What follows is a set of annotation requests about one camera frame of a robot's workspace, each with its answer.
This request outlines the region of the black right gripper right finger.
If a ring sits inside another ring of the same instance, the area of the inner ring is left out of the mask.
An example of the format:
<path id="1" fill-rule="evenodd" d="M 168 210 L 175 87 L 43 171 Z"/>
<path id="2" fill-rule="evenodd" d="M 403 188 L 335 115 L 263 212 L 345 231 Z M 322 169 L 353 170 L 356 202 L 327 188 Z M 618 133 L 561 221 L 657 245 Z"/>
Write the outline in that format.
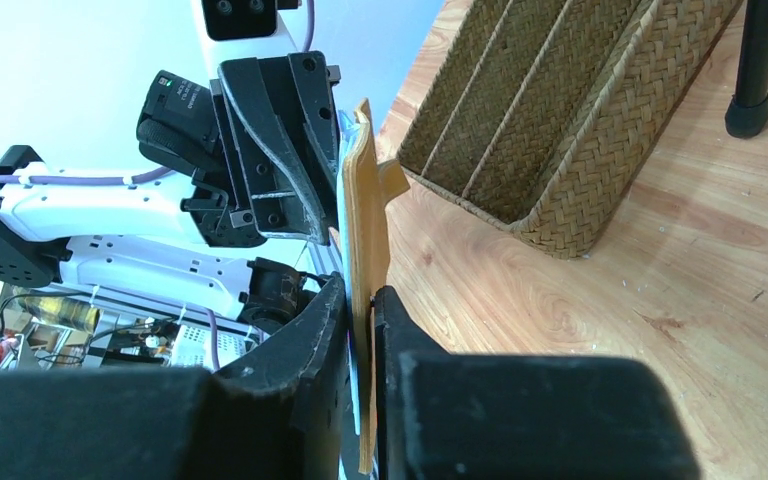
<path id="1" fill-rule="evenodd" d="M 697 479 L 660 378 L 611 356 L 456 354 L 374 300 L 385 479 Z"/>

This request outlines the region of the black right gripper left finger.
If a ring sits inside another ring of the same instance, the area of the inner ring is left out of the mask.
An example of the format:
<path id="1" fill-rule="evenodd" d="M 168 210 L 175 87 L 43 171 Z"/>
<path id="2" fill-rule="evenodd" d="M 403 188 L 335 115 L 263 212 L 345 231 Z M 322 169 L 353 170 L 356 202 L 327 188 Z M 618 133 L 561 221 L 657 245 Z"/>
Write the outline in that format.
<path id="1" fill-rule="evenodd" d="M 0 479 L 334 479 L 347 320 L 334 275 L 217 372 L 0 370 Z"/>

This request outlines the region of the yellow leather card holder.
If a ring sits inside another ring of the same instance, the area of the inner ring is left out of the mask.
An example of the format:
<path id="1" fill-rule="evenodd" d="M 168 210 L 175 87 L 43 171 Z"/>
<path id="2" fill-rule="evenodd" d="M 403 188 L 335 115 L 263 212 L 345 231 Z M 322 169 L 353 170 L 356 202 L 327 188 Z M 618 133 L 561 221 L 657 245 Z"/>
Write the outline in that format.
<path id="1" fill-rule="evenodd" d="M 340 115 L 346 125 L 338 167 L 338 227 L 346 299 L 351 311 L 352 381 L 359 436 L 358 472 L 373 471 L 377 433 L 376 353 L 372 299 L 386 285 L 390 244 L 386 206 L 406 193 L 400 162 L 378 159 L 371 107 L 363 99 Z"/>

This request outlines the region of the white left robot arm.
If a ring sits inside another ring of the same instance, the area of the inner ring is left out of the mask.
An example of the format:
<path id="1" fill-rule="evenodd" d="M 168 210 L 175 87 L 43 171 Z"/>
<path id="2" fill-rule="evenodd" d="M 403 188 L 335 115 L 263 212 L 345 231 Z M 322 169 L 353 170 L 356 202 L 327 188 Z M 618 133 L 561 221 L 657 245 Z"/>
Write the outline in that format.
<path id="1" fill-rule="evenodd" d="M 0 160 L 0 280 L 109 289 L 275 331 L 310 301 L 274 259 L 337 224 L 338 67 L 318 51 L 223 62 L 199 85 L 162 70 L 138 117 L 144 173 Z"/>

